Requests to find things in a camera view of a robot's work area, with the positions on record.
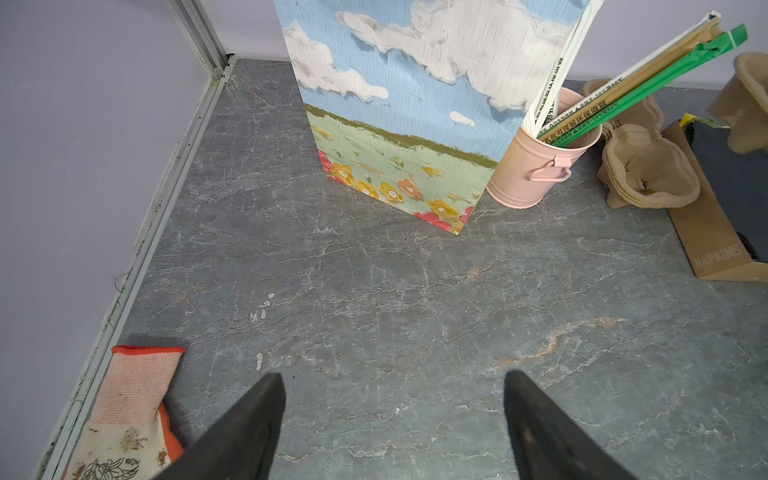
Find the red flower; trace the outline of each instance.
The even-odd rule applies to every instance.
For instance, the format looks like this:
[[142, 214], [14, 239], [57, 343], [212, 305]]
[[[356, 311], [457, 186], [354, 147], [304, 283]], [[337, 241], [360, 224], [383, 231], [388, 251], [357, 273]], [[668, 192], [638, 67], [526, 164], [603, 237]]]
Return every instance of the red flower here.
[[331, 162], [328, 160], [328, 157], [326, 157], [326, 152], [318, 149], [317, 153], [320, 154], [320, 163], [323, 164], [323, 171], [328, 173], [331, 171]]
[[473, 211], [474, 209], [475, 209], [474, 207], [466, 207], [466, 209], [464, 210], [464, 211], [465, 211], [465, 214], [464, 214], [464, 215], [461, 215], [461, 216], [458, 218], [458, 219], [459, 219], [459, 221], [461, 221], [462, 223], [467, 223], [467, 220], [469, 220], [469, 216], [470, 216], [470, 215], [472, 215], [472, 211]]
[[440, 217], [438, 217], [435, 212], [428, 212], [426, 214], [423, 214], [421, 212], [414, 212], [413, 216], [416, 218], [420, 218], [425, 222], [430, 222], [435, 227], [442, 228], [446, 232], [452, 231], [451, 224], [440, 220]]

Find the small white cloud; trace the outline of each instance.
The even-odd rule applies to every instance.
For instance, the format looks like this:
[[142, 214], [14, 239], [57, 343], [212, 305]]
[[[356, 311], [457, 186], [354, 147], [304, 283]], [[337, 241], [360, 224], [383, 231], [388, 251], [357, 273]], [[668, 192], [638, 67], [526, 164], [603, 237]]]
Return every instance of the small white cloud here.
[[454, 84], [466, 74], [500, 110], [532, 101], [571, 30], [538, 20], [520, 0], [414, 0], [406, 27], [384, 26], [363, 13], [337, 18], [366, 44], [382, 53], [401, 50], [440, 81]]
[[475, 122], [471, 118], [465, 117], [464, 115], [458, 113], [456, 110], [451, 112], [450, 117], [451, 117], [451, 120], [453, 120], [457, 124], [469, 125], [471, 127], [475, 126]]
[[302, 86], [335, 91], [342, 95], [352, 93], [363, 101], [389, 96], [389, 90], [369, 84], [357, 70], [350, 68], [344, 71], [334, 67], [328, 45], [312, 40], [299, 22], [284, 28], [283, 37], [286, 39], [293, 73]]

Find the white and orange glove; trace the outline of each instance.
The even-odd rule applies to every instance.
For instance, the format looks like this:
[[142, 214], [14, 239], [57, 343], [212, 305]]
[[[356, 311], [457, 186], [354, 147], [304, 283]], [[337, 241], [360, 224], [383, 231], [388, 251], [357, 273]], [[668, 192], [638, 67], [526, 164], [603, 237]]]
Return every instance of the white and orange glove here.
[[181, 347], [112, 347], [62, 480], [148, 480], [181, 456], [161, 401], [182, 353]]

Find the painted grass field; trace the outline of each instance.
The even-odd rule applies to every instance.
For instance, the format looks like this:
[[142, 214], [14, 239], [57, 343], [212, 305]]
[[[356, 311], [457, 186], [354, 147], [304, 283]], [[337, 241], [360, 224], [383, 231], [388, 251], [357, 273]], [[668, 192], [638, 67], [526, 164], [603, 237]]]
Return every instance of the painted grass field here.
[[482, 155], [304, 106], [329, 177], [446, 231], [461, 231], [496, 166]]

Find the dark green horizon line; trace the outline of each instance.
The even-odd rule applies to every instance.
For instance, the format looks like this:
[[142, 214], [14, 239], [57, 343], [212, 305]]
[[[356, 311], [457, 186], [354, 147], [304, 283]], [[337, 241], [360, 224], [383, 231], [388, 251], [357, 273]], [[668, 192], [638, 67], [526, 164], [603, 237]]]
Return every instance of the dark green horizon line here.
[[464, 161], [468, 161], [469, 163], [478, 165], [479, 167], [493, 169], [498, 166], [497, 161], [494, 161], [492, 158], [486, 157], [485, 155], [471, 154], [469, 152], [459, 150], [458, 148], [453, 148], [447, 145], [439, 144], [435, 141], [427, 140], [426, 138], [417, 137], [415, 135], [394, 134], [391, 131], [387, 131], [379, 127], [374, 127], [373, 125], [369, 125], [361, 121], [355, 121], [355, 120], [350, 120], [348, 118], [340, 117], [339, 115], [333, 114], [329, 111], [323, 110], [322, 108], [318, 108], [318, 107], [315, 107], [314, 105], [310, 105], [307, 103], [304, 104], [304, 109], [307, 111], [307, 113], [310, 113], [315, 117], [321, 117], [321, 118], [331, 117], [332, 119], [342, 124], [345, 124], [348, 127], [363, 128], [375, 135], [378, 135], [384, 138], [385, 140], [391, 143], [394, 143], [395, 145], [399, 145], [400, 147], [413, 148], [413, 147], [421, 146], [421, 147], [426, 147], [429, 150], [438, 152], [440, 154], [446, 154], [455, 158], [459, 158]]

